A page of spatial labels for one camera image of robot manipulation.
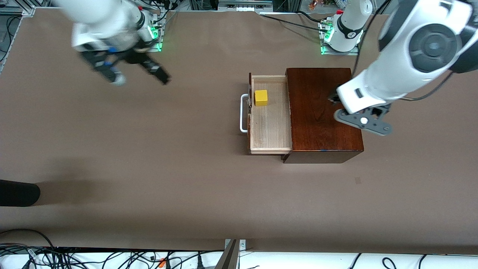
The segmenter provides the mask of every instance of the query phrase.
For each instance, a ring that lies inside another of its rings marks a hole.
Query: white drawer handle
[[[249,97],[249,94],[248,93],[244,93],[243,95],[240,96],[240,118],[239,118],[239,129],[241,132],[247,134],[247,129],[243,129],[242,128],[242,113],[244,111],[243,107],[244,107],[244,97]]]

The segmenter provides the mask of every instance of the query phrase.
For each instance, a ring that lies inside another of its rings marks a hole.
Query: brown table
[[[359,68],[375,59],[384,19]],[[36,228],[58,246],[204,249],[238,237],[256,250],[478,252],[476,72],[396,102],[394,133],[364,132],[365,152],[344,164],[287,165],[247,155],[248,73],[354,57],[322,56],[313,31],[252,12],[181,12],[155,54],[171,84],[120,65],[128,83],[115,88],[70,47],[71,26],[37,10],[0,76],[1,177],[41,182],[44,198],[0,208],[1,229]]]

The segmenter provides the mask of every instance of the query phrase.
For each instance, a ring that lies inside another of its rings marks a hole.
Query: yellow block
[[[267,105],[267,90],[254,91],[254,103],[256,104],[256,106],[266,106]]]

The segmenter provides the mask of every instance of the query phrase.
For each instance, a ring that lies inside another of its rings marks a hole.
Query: wooden cabinet
[[[284,163],[343,163],[363,152],[359,129],[339,123],[343,108],[330,92],[350,79],[349,68],[288,68],[286,75],[249,74],[248,140],[251,154],[282,155]],[[254,91],[267,90],[267,106]]]

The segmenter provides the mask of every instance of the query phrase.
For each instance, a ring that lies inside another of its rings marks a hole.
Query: black cylinder
[[[40,198],[40,188],[33,183],[0,179],[0,206],[31,206]]]

